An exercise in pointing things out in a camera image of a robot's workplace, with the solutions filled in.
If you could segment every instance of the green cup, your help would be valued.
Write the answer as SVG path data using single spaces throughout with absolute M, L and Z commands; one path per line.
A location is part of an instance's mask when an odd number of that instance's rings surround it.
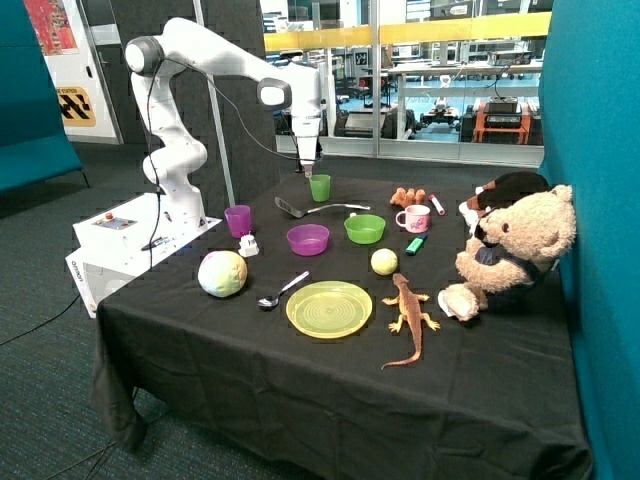
M 311 175 L 309 177 L 311 185 L 311 197 L 316 202 L 326 202 L 329 200 L 329 191 L 331 190 L 331 176 L 329 175 Z

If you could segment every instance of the tennis ball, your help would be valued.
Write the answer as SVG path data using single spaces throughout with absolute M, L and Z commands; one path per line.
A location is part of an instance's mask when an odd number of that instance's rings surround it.
M 378 275 L 391 275 L 398 267 L 398 257 L 388 248 L 381 248 L 371 256 L 371 268 Z
M 233 295 L 244 286 L 246 280 L 247 264 L 235 252 L 211 252 L 200 263 L 198 282 L 205 292 L 215 297 Z

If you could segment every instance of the stuffed toy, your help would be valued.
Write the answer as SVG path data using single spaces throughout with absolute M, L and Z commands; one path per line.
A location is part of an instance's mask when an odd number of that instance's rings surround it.
M 512 172 L 476 188 L 476 195 L 462 202 L 458 210 L 473 234 L 478 221 L 491 210 L 506 208 L 532 193 L 547 192 L 547 180 L 535 172 Z
M 400 205 L 402 208 L 407 208 L 409 205 L 424 203 L 426 196 L 426 192 L 422 189 L 416 192 L 413 188 L 410 188 L 409 190 L 398 188 L 396 193 L 391 197 L 389 203 L 391 205 Z
M 572 193 L 558 185 L 485 212 L 456 258 L 466 281 L 438 295 L 444 312 L 467 321 L 482 310 L 512 307 L 535 286 L 575 239 Z

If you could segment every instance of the metal spoon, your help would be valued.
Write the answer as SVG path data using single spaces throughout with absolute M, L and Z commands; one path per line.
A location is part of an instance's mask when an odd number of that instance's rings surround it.
M 282 200 L 280 197 L 276 197 L 276 205 L 278 206 L 278 208 L 281 208 L 282 210 L 293 215 L 296 218 L 302 218 L 305 215 L 308 215 L 313 212 L 318 212 L 320 210 L 324 210 L 325 208 L 329 208 L 329 207 L 345 207 L 345 208 L 356 208 L 359 210 L 371 210 L 371 207 L 367 207 L 365 205 L 352 205 L 350 203 L 332 203 L 331 205 L 323 205 L 322 207 L 312 208 L 311 210 L 307 210 L 306 212 L 303 212 L 301 210 L 298 210 L 297 208 L 293 208 L 291 205 L 289 205 L 287 202 Z
M 275 297 L 269 296 L 269 297 L 264 297 L 258 300 L 258 306 L 260 307 L 260 309 L 266 312 L 276 308 L 278 306 L 278 302 L 280 301 L 280 297 L 282 296 L 282 294 L 287 290 L 289 290 L 291 287 L 293 287 L 300 280 L 306 278 L 307 275 L 309 275 L 309 272 L 304 272 L 298 275 L 296 278 L 294 278 L 289 283 L 287 283 L 284 287 L 282 287 L 282 290 L 280 290 Z

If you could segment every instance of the glass window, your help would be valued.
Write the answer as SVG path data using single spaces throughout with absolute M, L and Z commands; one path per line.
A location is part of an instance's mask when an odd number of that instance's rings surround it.
M 321 1 L 315 27 L 314 3 L 288 0 L 284 31 L 311 12 L 304 29 L 316 32 L 296 41 L 323 72 L 325 152 L 540 163 L 552 0 Z

